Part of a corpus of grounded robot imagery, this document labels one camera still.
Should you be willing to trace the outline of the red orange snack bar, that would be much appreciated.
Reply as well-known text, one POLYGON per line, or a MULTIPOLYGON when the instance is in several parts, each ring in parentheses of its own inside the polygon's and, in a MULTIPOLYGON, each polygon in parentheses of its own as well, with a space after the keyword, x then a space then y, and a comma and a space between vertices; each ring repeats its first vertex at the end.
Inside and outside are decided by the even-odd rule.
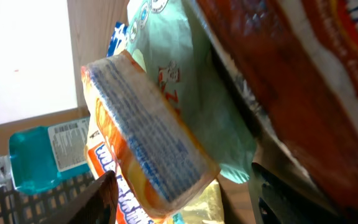
POLYGON ((279 140, 358 222, 358 0, 197 5, 279 140))

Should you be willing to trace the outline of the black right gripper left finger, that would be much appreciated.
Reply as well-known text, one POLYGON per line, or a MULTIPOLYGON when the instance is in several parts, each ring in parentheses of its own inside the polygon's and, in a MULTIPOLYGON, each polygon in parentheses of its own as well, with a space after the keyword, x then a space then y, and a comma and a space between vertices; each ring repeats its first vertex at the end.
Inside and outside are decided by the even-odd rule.
POLYGON ((118 184, 115 172, 110 170, 43 222, 47 224, 115 224, 117 205, 118 184))

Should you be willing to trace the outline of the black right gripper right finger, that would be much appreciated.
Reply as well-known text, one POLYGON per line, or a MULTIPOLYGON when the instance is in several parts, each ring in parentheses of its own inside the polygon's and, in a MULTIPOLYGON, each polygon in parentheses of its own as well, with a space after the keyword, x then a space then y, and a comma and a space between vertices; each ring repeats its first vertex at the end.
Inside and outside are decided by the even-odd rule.
POLYGON ((324 224, 341 218, 306 199, 257 163, 252 164, 249 193, 257 223, 324 224))

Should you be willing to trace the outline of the teal bottle with grey cap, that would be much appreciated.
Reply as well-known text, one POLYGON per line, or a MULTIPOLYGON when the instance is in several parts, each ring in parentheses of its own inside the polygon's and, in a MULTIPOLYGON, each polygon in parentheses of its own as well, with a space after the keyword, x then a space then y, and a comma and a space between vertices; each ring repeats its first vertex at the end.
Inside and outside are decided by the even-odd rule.
POLYGON ((0 155, 0 187, 35 195, 90 171, 84 156, 89 117, 14 133, 0 155))

